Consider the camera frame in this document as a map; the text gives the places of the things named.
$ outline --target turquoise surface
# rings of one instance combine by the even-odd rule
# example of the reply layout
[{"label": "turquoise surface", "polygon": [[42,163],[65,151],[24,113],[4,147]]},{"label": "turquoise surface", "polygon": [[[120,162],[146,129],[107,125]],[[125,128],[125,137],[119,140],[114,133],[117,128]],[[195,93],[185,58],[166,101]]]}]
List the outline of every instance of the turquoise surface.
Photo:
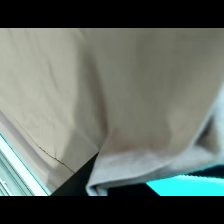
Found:
[{"label": "turquoise surface", "polygon": [[160,196],[224,196],[224,179],[176,176],[147,182]]}]

